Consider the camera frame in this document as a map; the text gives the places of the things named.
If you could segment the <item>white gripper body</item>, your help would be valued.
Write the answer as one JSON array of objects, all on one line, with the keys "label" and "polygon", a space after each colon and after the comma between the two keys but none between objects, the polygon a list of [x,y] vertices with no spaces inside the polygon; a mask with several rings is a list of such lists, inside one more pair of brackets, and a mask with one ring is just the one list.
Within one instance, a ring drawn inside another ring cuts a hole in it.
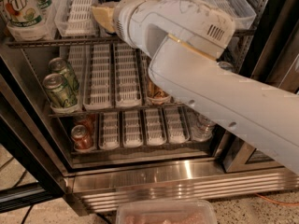
[{"label": "white gripper body", "polygon": [[157,49],[163,41],[163,31],[152,21],[143,21],[161,0],[121,0],[113,12],[117,35],[135,49]]}]

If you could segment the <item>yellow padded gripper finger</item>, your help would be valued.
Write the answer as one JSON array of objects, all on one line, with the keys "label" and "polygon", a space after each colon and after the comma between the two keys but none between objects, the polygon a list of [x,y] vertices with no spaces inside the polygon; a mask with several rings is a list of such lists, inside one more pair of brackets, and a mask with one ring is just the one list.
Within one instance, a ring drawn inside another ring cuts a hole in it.
[{"label": "yellow padded gripper finger", "polygon": [[93,4],[91,6],[92,14],[97,23],[109,33],[115,33],[113,25],[113,14],[117,2],[106,2],[103,4]]}]

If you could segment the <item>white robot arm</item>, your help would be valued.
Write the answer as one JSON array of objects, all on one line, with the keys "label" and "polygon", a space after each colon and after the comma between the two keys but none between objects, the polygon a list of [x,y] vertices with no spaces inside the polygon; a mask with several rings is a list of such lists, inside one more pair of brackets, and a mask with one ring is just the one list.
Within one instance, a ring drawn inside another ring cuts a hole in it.
[{"label": "white robot arm", "polygon": [[156,86],[299,174],[299,96],[219,66],[235,32],[229,14],[202,0],[120,0],[92,13],[150,57]]}]

